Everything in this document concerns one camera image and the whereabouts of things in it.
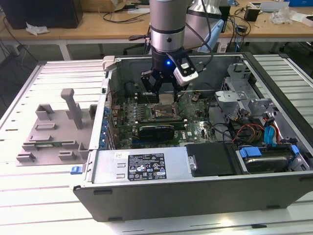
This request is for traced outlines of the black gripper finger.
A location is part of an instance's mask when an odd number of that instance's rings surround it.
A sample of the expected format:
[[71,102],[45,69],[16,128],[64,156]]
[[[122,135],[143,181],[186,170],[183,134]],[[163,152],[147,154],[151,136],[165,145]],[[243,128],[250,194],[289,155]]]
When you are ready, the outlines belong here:
[[163,83],[163,74],[157,70],[143,71],[140,78],[146,91],[154,93],[158,98]]
[[188,88],[189,84],[181,86],[178,82],[172,82],[173,89],[174,89],[174,102],[177,102],[178,98],[178,93],[181,91],[186,91]]

